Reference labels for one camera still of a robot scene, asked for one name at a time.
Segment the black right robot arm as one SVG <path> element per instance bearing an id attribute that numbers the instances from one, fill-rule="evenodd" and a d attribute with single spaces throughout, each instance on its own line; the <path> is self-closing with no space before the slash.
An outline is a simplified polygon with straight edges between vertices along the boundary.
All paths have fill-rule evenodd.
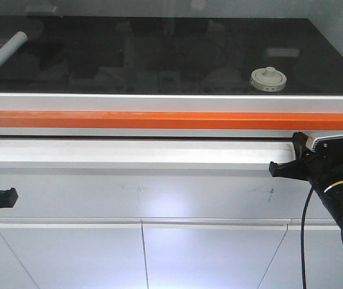
<path id="1" fill-rule="evenodd" d="M 341 230 L 343 244 L 343 135 L 320 137 L 311 146 L 308 136 L 295 132 L 291 142 L 295 160 L 271 162 L 273 177 L 307 181 Z"/>

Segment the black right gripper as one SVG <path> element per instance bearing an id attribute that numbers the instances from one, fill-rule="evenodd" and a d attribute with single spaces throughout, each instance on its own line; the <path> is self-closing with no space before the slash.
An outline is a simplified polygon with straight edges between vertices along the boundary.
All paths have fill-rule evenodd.
<path id="1" fill-rule="evenodd" d="M 310 158 L 302 158 L 312 151 L 307 147 L 308 136 L 303 132 L 292 135 L 295 159 L 288 163 L 270 162 L 269 172 L 272 177 L 307 178 L 326 181 L 335 177 L 343 179 L 343 149 L 315 152 Z"/>

